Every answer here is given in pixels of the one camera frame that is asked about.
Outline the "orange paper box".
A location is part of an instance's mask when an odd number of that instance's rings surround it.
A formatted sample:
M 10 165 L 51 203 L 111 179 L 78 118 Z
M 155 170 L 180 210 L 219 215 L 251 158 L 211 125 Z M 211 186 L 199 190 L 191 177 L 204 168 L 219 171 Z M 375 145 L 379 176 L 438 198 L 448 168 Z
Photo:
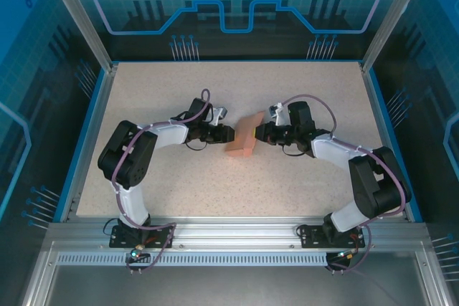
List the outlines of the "orange paper box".
M 230 157 L 249 157 L 252 155 L 257 139 L 255 129 L 262 124 L 263 111 L 241 118 L 235 128 L 235 139 L 226 144 L 224 152 Z

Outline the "right aluminium table side rail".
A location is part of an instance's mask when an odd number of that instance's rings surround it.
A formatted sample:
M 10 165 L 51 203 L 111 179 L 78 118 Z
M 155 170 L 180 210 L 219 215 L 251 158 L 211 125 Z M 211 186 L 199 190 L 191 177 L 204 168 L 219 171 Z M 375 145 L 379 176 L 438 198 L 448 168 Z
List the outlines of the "right aluminium table side rail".
M 381 87 L 379 86 L 377 76 L 371 67 L 368 71 L 362 72 L 362 77 L 366 87 L 366 91 L 369 96 L 369 100 L 372 106 L 372 111 L 377 123 L 378 131 L 383 145 L 389 147 L 394 152 L 395 158 L 399 163 L 402 174 L 408 184 L 409 190 L 412 192 L 412 199 L 405 208 L 407 220 L 410 222 L 422 222 L 422 216 L 417 205 L 417 200 L 412 190 L 412 184 L 408 176 L 406 165 L 402 157 L 402 152 L 399 148 L 399 144 L 396 139 L 394 128 L 389 119 L 389 113 L 387 110 L 386 102 L 384 101 Z

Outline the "grey metal sheet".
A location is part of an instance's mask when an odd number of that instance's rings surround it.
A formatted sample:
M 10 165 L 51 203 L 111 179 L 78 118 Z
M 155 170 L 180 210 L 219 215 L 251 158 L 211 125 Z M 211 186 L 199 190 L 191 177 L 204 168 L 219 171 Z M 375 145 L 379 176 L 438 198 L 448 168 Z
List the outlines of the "grey metal sheet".
M 307 267 L 60 267 L 46 306 L 427 306 L 417 275 Z

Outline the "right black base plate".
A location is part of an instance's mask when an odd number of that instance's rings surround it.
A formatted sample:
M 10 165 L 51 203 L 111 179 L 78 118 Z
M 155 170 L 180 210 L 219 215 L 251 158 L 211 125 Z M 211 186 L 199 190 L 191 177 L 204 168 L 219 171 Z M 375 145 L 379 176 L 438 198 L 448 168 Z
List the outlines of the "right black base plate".
M 356 228 L 345 232 L 328 233 L 322 225 L 301 224 L 295 230 L 303 249 L 351 249 L 366 246 L 362 230 Z

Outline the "left aluminium table side rail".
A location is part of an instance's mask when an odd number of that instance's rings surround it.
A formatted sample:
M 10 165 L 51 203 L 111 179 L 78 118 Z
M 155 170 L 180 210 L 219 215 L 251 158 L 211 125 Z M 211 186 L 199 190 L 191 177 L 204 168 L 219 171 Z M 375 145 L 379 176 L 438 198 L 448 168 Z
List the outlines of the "left aluminium table side rail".
M 53 223 L 66 222 L 72 211 L 74 199 L 79 199 L 82 194 L 117 68 L 118 65 L 114 64 L 111 71 L 100 71 L 62 188 Z

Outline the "left aluminium frame post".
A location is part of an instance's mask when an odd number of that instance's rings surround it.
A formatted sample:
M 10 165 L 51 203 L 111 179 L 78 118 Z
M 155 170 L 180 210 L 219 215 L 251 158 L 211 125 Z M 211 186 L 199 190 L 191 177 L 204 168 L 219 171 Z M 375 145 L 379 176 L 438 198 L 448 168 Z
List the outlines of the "left aluminium frame post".
M 111 73 L 113 71 L 113 61 L 110 58 L 103 41 L 100 39 L 99 34 L 93 26 L 93 23 L 91 22 L 81 0 L 62 1 L 101 68 L 105 72 Z

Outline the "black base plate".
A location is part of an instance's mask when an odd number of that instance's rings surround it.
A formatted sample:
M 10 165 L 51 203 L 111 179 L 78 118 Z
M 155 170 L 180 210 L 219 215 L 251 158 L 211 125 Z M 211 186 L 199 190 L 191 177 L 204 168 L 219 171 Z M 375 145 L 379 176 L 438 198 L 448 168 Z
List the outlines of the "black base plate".
M 351 249 L 366 246 L 362 230 L 356 228 L 345 232 L 328 233 L 322 225 L 301 224 L 295 230 L 303 249 Z
M 125 224 L 115 225 L 110 234 L 109 247 L 133 249 L 142 244 L 147 249 L 160 249 L 165 244 L 172 229 L 173 227 L 170 226 L 166 229 L 146 231 L 131 228 Z

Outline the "right aluminium frame post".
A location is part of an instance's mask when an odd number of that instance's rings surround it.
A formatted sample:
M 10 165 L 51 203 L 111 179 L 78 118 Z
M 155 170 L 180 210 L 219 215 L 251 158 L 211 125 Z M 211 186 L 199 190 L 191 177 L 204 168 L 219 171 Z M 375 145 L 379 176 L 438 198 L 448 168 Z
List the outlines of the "right aluminium frame post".
M 363 74 L 369 74 L 370 69 L 376 62 L 377 57 L 381 53 L 384 45 L 387 43 L 390 35 L 394 31 L 399 19 L 404 14 L 411 0 L 394 0 L 386 13 L 382 24 L 378 28 L 371 44 L 369 45 L 366 54 L 361 63 L 361 71 Z

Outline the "aluminium frame post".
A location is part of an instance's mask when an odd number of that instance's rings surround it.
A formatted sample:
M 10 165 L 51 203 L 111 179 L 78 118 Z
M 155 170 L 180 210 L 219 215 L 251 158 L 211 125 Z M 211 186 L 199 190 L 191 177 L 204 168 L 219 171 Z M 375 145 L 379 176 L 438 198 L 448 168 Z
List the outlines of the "aluminium frame post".
M 101 68 L 105 72 L 111 73 L 113 71 L 113 61 L 110 58 L 103 41 L 100 39 L 99 34 L 93 26 L 93 23 L 91 22 L 81 0 L 62 1 Z
M 370 69 L 376 62 L 377 57 L 381 53 L 384 45 L 387 43 L 390 35 L 394 31 L 399 19 L 404 14 L 411 0 L 394 0 L 386 13 L 382 24 L 378 28 L 371 44 L 369 45 L 366 54 L 361 63 L 361 71 L 363 74 L 369 74 Z

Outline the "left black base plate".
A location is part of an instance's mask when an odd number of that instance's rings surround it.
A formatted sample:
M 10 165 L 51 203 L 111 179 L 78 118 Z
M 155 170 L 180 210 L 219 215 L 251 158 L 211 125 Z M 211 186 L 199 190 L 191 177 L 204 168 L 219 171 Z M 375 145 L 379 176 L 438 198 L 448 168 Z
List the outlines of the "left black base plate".
M 142 244 L 147 249 L 160 249 L 165 244 L 172 229 L 173 227 L 170 226 L 166 229 L 146 231 L 131 228 L 125 224 L 115 225 L 110 234 L 109 247 L 133 249 Z

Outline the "aluminium table side rail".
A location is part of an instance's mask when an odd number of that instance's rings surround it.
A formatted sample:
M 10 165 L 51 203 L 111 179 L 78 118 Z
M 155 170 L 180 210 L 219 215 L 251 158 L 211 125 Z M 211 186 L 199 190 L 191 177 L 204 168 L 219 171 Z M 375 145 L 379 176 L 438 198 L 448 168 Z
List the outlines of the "aluminium table side rail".
M 117 68 L 118 65 L 114 64 L 111 71 L 100 71 L 62 188 L 53 223 L 66 222 L 72 211 L 74 199 L 79 199 L 82 194 Z
M 377 123 L 378 131 L 383 145 L 389 147 L 394 152 L 395 158 L 399 163 L 402 174 L 408 184 L 409 190 L 412 192 L 412 199 L 405 208 L 407 220 L 410 222 L 422 222 L 422 216 L 417 205 L 417 200 L 412 190 L 412 184 L 408 176 L 406 165 L 402 157 L 402 152 L 399 148 L 399 144 L 396 139 L 394 128 L 389 119 L 389 113 L 387 110 L 386 102 L 384 101 L 381 87 L 379 86 L 377 76 L 371 67 L 368 71 L 362 72 L 362 77 L 366 87 L 366 91 L 369 96 L 369 100 L 372 106 L 372 111 Z

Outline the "aluminium mounting rail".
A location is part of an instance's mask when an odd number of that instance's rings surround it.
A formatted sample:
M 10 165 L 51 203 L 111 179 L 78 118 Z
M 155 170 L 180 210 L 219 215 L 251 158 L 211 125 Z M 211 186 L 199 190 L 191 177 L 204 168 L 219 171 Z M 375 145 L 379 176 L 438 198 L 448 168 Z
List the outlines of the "aluminium mounting rail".
M 44 251 L 102 252 L 109 249 L 109 228 L 103 218 L 73 219 L 50 224 Z M 172 249 L 175 252 L 298 252 L 296 228 L 320 225 L 320 216 L 306 217 L 159 217 L 155 224 L 176 223 Z M 372 238 L 373 252 L 418 252 L 433 249 L 427 226 L 401 217 L 378 219 L 365 236 Z

